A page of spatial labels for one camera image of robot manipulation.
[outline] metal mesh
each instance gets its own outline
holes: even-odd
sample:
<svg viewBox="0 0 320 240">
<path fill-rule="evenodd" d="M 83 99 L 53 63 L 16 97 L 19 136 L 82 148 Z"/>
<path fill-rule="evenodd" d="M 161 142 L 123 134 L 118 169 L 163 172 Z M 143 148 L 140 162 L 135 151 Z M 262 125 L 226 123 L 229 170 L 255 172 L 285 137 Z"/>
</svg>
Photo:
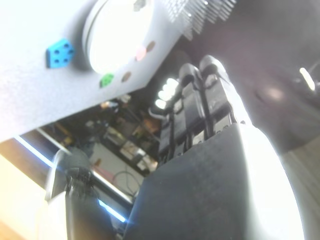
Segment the metal mesh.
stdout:
<svg viewBox="0 0 320 240">
<path fill-rule="evenodd" d="M 168 12 L 170 22 L 181 30 L 184 36 L 192 40 L 193 31 L 200 34 L 205 20 L 216 23 L 218 19 L 226 21 L 237 0 L 162 0 Z"/>
</svg>

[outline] blue pentagon block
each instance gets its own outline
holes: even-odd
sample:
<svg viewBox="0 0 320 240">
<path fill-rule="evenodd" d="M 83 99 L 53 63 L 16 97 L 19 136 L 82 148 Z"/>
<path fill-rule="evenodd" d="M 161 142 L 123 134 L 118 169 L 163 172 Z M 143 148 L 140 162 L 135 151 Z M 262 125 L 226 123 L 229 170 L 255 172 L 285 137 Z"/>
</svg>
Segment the blue pentagon block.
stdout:
<svg viewBox="0 0 320 240">
<path fill-rule="evenodd" d="M 67 39 L 62 39 L 46 50 L 46 65 L 50 69 L 66 67 L 74 55 L 74 47 Z"/>
</svg>

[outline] blue light strip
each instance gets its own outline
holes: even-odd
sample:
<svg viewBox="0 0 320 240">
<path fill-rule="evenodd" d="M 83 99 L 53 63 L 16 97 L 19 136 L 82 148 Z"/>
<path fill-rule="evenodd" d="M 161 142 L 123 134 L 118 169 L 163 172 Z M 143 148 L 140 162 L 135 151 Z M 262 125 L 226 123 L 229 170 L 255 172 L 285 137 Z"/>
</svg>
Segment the blue light strip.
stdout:
<svg viewBox="0 0 320 240">
<path fill-rule="evenodd" d="M 35 149 L 33 146 L 31 146 L 26 140 L 24 140 L 20 136 L 16 136 L 14 139 L 16 139 L 19 143 L 21 143 L 26 149 L 28 149 L 30 152 L 32 152 L 34 155 L 36 155 L 41 161 L 43 161 L 45 164 L 47 164 L 50 168 L 53 168 L 55 165 L 52 161 L 50 161 L 48 158 L 43 156 L 37 149 Z M 118 212 L 116 212 L 113 208 L 105 204 L 103 201 L 98 200 L 100 206 L 104 207 L 111 215 L 113 215 L 115 218 L 117 218 L 119 221 L 124 223 L 126 219 L 120 215 Z"/>
</svg>

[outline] green button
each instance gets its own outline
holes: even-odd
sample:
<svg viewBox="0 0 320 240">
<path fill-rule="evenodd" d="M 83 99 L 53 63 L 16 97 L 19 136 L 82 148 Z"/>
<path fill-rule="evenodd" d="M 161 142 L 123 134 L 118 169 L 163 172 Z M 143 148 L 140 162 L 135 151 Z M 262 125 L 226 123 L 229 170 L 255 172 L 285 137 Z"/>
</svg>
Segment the green button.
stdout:
<svg viewBox="0 0 320 240">
<path fill-rule="evenodd" d="M 112 82 L 114 77 L 115 77 L 115 75 L 113 75 L 111 73 L 104 75 L 100 81 L 100 87 L 104 88 L 104 87 L 108 86 Z"/>
</svg>

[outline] wooden floor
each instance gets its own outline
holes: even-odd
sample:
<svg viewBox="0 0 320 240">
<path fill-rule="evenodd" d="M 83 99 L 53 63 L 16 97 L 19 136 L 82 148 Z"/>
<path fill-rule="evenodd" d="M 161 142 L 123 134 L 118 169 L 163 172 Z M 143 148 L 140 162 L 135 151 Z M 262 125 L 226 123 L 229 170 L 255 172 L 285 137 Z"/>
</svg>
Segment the wooden floor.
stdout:
<svg viewBox="0 0 320 240">
<path fill-rule="evenodd" d="M 281 161 L 299 207 L 305 240 L 319 240 L 320 137 L 284 154 Z"/>
</svg>

